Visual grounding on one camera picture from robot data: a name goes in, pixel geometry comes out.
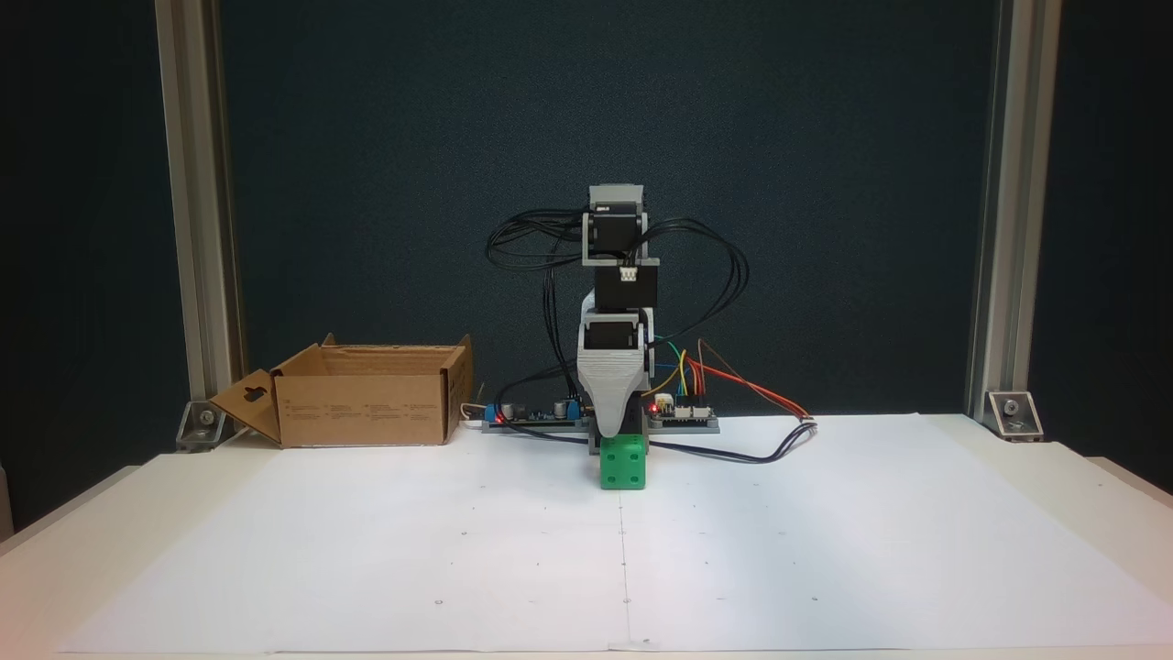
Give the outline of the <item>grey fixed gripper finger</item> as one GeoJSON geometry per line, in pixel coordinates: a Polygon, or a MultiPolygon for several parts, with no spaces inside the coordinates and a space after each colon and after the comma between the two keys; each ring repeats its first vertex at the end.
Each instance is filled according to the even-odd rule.
{"type": "Polygon", "coordinates": [[[621,433],[628,401],[645,373],[644,356],[578,356],[578,377],[592,401],[602,437],[621,433]]]}

